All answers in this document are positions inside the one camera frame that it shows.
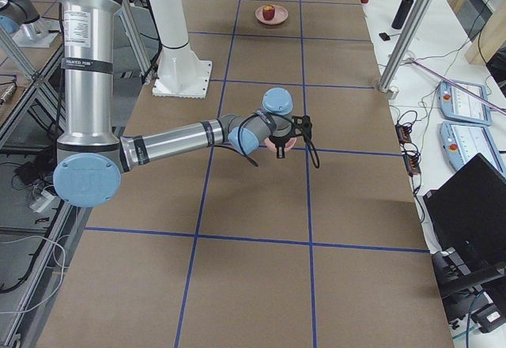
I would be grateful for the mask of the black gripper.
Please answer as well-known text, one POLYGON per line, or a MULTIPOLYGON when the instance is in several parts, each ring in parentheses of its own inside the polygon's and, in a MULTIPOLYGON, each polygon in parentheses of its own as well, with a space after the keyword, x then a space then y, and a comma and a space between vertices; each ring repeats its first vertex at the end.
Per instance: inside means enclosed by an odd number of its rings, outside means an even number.
POLYGON ((277 159, 285 158, 285 144, 290 138, 302 137, 304 144, 311 149, 312 143, 312 122, 308 115, 275 115, 274 120, 283 122, 284 129, 278 128, 275 134, 270 136, 270 140, 276 145, 277 159))

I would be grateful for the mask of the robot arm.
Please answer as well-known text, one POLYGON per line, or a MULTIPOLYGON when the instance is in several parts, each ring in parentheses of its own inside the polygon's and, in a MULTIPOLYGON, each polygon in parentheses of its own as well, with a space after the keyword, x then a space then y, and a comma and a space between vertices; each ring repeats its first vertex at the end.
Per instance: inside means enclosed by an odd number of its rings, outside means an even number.
POLYGON ((31 0, 1 0, 1 26, 18 47, 49 48, 59 34, 59 25, 40 16, 31 0))
POLYGON ((59 0, 63 13, 66 129, 57 141, 53 184, 81 208, 109 201, 132 168, 220 146, 244 157, 272 144, 284 157, 298 138, 313 147, 308 116, 293 114, 291 94, 268 90, 251 115, 224 115, 158 134, 116 137, 111 129, 114 16, 127 0, 59 0))

